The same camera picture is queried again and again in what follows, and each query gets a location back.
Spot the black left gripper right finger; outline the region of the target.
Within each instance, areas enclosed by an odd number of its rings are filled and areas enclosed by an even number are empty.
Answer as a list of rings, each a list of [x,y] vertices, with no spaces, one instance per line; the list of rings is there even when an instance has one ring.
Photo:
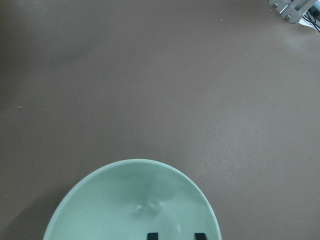
[[[206,236],[206,234],[203,233],[203,232],[196,232],[196,233],[194,234],[194,239],[195,239],[195,240],[207,240],[207,236]]]

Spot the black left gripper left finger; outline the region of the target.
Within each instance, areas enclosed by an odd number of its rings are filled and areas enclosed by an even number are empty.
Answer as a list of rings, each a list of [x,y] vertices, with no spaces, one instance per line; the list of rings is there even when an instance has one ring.
[[[159,239],[159,233],[158,232],[149,232],[147,234],[147,240],[158,240]]]

